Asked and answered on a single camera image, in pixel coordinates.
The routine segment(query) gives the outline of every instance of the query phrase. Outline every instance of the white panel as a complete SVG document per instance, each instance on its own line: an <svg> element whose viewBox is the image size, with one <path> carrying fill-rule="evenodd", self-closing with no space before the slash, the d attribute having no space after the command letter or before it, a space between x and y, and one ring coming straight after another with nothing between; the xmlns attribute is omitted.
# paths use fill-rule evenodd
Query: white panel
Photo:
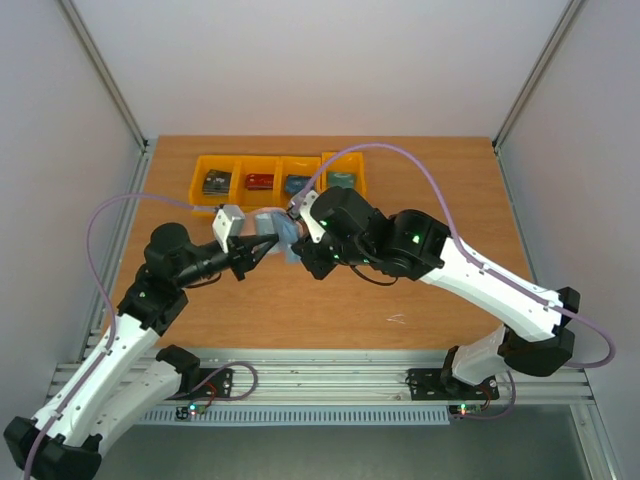
<svg viewBox="0 0 640 480"><path fill-rule="evenodd" d="M85 225L99 201L126 188L137 149L55 2L1 2L0 45L4 430L43 404L57 362L75 360L93 292ZM106 217L98 258L114 225ZM0 477L16 472L0 446Z"/></svg>
<svg viewBox="0 0 640 480"><path fill-rule="evenodd" d="M640 476L640 3L591 1L504 148L516 211L543 285L571 284L619 354L589 372L626 476ZM578 359L603 342L582 328Z"/></svg>
<svg viewBox="0 0 640 480"><path fill-rule="evenodd" d="M566 0L76 3L147 136L494 136Z"/></svg>

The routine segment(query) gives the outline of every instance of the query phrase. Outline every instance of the purple cable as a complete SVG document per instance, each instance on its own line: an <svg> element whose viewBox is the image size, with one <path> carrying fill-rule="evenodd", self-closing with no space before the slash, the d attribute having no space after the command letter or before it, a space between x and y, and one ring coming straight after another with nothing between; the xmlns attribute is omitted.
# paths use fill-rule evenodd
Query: purple cable
<svg viewBox="0 0 640 480"><path fill-rule="evenodd" d="M526 288L524 288L521 285L518 285L516 282L514 282L513 280L511 280L510 278L502 275L500 272L497 272L495 270L492 269L485 269L484 264L476 259L472 254L470 254L466 248L464 248L464 246L462 245L462 241L460 239L460 234L458 233L458 229L456 227L455 222L453 221L453 216L451 215L451 211L449 210L449 207L447 205L446 200L444 199L444 195L442 194L442 191L440 190L440 187L438 186L438 183L436 182L435 178L433 177L433 175L431 175L431 172L429 172L429 170L427 169L427 167L425 167L422 162L420 162L420 160L418 160L415 156L413 156L413 154L411 154L410 152L406 151L405 149L398 147L396 145L391 145L389 143L363 143L360 145L354 145L353 147L349 147L349 148L345 148L344 150L341 150L340 152L336 153L333 157L331 157L326 163L324 163L317 171L316 173L313 174L313 176L309 179L309 181L307 182L307 184L304 186L304 188L292 199L292 205L293 205L293 209L294 211L297 211L299 209L298 205L302 204L302 201L304 199L304 197L307 195L307 193L309 193L309 191L313 188L316 180L318 179L318 177L320 175L322 175L322 173L329 168L329 166L335 162L336 160L338 160L340 157L348 154L348 153L352 153L358 150L363 150L363 149L370 149L370 148L383 148L386 150L391 150L393 152L399 153L400 155L405 156L406 158L408 158L409 160L411 160L416 167L418 167L418 169L422 172L422 174L427 177L427 180L429 181L429 183L431 184L431 188L433 189L433 192L436 195L436 198L438 199L438 202L440 203L440 207L442 208L442 211L444 212L444 216L447 219L447 223L449 224L449 229L451 230L451 238L453 239L453 242L456 246L456 248L458 249L458 251L462 254L462 256L464 256L464 258L471 263L472 265L478 267L479 269L483 269L485 270L489 275L491 275L492 277L498 279L499 281L501 281L502 283L510 286L511 288L515 289L516 291L518 291L519 293L527 296L528 298L534 300L535 302L543 305L545 308L550 308L562 315L566 315L569 318L572 318L574 320L576 320L577 322L580 322L584 325L586 325L587 327L591 328L592 330L594 330L595 332L597 332L598 334L600 334L600 336L602 338L604 338L604 340L607 342L607 345L609 346L609 353L607 353L607 355L605 356L605 358L603 358L602 360L599 360L597 362L591 362L591 363L577 363L577 362L567 362L566 365L569 367L573 367L573 368L597 368L597 367L602 367L603 365L608 364L609 362L611 362L611 360L613 360L613 358L616 355L616 346L615 346L615 342L613 341L613 338L611 338L611 335L602 327L596 325L595 323L593 323L591 320L583 317L582 315L579 315L577 313L573 313L565 308L559 307L559 306L550 306L549 305L549 301L545 300L542 297L539 297L538 295L536 295L533 292L530 292L529 290L527 290Z"/></svg>
<svg viewBox="0 0 640 480"><path fill-rule="evenodd" d="M511 374L511 370L507 370L507 376L509 377L509 382L511 383L511 398L509 399L509 405L502 412L497 415L451 415L451 418L468 418L469 420L498 420L499 418L504 418L507 415L511 415L516 407L516 381L513 379L513 375Z"/></svg>
<svg viewBox="0 0 640 480"><path fill-rule="evenodd" d="M195 392L196 390L201 388L205 383L207 383L209 380L211 380L213 377L215 377L217 374L219 374L224 369L229 368L229 367L245 367L246 369L248 369L251 372L251 375L253 376L253 383L251 384L251 387L249 388L249 390L247 390L245 393L243 393L241 395L238 395L236 397L229 397L229 398L218 398L218 397L216 397L216 401L219 401L219 402L237 402L238 400L244 400L249 395L251 395L253 392L255 392L256 388L258 388L258 371L253 367L253 365L251 365L250 363L247 363L247 362L229 362L229 363L225 363L224 365L222 365L221 367L215 369L213 372L211 372L209 375L207 375L204 378L204 380L202 380L198 385L196 385L195 387L193 387L191 389L191 392ZM169 400L177 400L179 398L184 398L187 395L189 395L189 394L188 393L179 393L177 395L173 395L173 396L169 397Z"/></svg>
<svg viewBox="0 0 640 480"><path fill-rule="evenodd" d="M151 193L125 193L123 195L116 195L115 197L112 197L109 200L106 200L106 201L102 202L93 211L93 214L91 215L91 217L89 219L89 223L87 225L87 230L86 230L86 234L85 234L85 257L86 257L86 260L87 260L87 264L89 265L89 270L91 272L91 276L93 277L93 280L96 283L96 286L98 287L98 292L100 293L100 298L105 303L105 305L107 307L107 310L109 311L109 329L110 329L110 332L109 332L109 338L107 339L107 343L105 345L106 350L109 350L111 348L111 346L113 345L113 342L115 341L116 331L117 331L118 325L117 325L117 322L116 322L116 313L115 313L115 310L113 308L113 305L111 304L111 300L109 299L109 294L107 293L106 289L102 285L102 282L100 281L100 276L98 275L98 272L96 271L96 267L95 267L95 265L93 263L93 258L91 258L91 247L90 247L91 230L93 229L93 224L95 223L96 218L98 218L98 215L100 215L100 213L104 209L106 209L106 208L110 207L111 205L113 205L115 203L118 203L118 202L120 202L122 200L129 200L129 199L132 199L132 198L136 198L136 199L138 199L138 198L146 198L146 199L150 199L150 200L160 200L160 201L163 201L163 202L168 203L170 205L175 205L177 207L186 208L188 210L193 210L194 208L196 208L193 205L189 205L188 203L180 202L178 200L174 200L174 199L168 198L168 197L163 197L162 195L154 195L154 194L151 194ZM91 374L96 370L96 368L98 368L98 366L100 365L100 363L102 362L102 360L105 357L106 357L105 353L101 353L100 355L98 355L96 357L96 359L93 361L91 366L78 379L76 384L71 388L71 390L69 390L69 393L67 393L67 395L64 397L64 399L60 402L60 405L58 405L58 407L55 410L56 416L52 416L47 421L47 423L45 423L45 425L42 427L42 430L40 430L40 433L38 433L38 435L36 436L33 444L31 445L31 448L29 449L29 454L27 455L27 460L26 460L25 465L24 465L24 477L23 477L24 480L30 480L31 479L31 470L33 469L33 462L35 460L35 457L36 457L36 454L38 452L38 449L40 448L40 444L44 440L44 437L47 435L47 432L51 429L51 427L55 423L56 419L62 414L64 409L67 407L67 405L71 402L71 400L73 400L73 397L75 397L75 395L82 388L82 386L87 382L87 380L89 379Z"/></svg>

